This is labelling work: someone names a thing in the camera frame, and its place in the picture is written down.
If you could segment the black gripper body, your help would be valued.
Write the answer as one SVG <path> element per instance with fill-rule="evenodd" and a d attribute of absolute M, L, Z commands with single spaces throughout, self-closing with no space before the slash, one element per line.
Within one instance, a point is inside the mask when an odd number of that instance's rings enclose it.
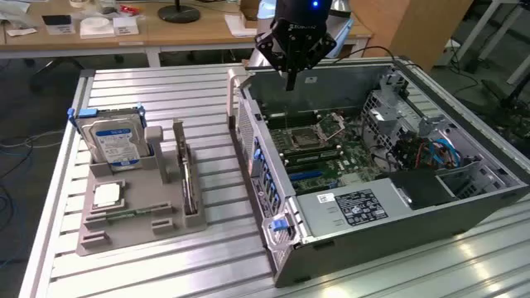
<path fill-rule="evenodd" d="M 276 1 L 271 34 L 279 46 L 308 42 L 312 46 L 326 35 L 332 1 Z"/>

